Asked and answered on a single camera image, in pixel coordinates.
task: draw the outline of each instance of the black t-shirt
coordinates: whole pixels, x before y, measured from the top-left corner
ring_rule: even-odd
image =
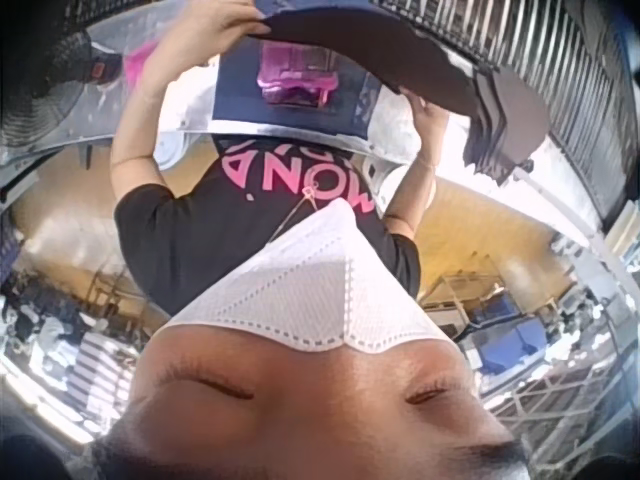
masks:
[[[420,263],[415,244],[391,235],[378,217],[350,154],[275,139],[217,142],[220,159],[188,195],[144,185],[117,205],[124,259],[138,286],[175,315],[262,249],[277,233],[342,197],[359,230],[400,284],[415,297]]]

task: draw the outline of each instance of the white face mask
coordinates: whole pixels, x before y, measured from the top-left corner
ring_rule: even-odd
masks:
[[[451,342],[387,270],[343,199],[266,245],[163,328],[175,325],[243,330],[305,352]]]

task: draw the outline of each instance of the eyelash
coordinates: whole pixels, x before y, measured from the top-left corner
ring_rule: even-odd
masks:
[[[215,379],[212,379],[208,369],[194,361],[183,361],[170,365],[158,379],[158,385],[165,385],[179,380],[201,383],[238,400],[253,399],[252,393],[234,385],[224,377],[216,376]]]
[[[422,405],[442,394],[452,391],[464,391],[467,387],[464,382],[453,379],[449,376],[441,376],[431,380],[429,385],[418,390],[407,397],[406,402],[410,405]]]

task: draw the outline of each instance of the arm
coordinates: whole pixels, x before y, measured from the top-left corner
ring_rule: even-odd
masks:
[[[411,92],[405,90],[403,93],[411,105],[422,148],[389,202],[382,221],[389,232],[413,240],[422,215],[435,195],[435,172],[442,155],[442,142],[449,115],[440,107],[425,104]]]
[[[111,184],[120,201],[142,185],[165,185],[153,159],[167,86],[184,71],[226,52],[247,34],[264,34],[252,0],[191,0],[147,59],[111,148]]]

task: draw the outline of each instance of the blue object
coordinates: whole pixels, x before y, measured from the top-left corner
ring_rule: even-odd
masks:
[[[525,356],[524,344],[514,329],[478,349],[486,373],[500,374],[515,366]]]
[[[524,351],[527,355],[533,355],[547,348],[547,336],[544,326],[537,318],[521,323],[516,327],[516,330],[520,334],[524,344]]]

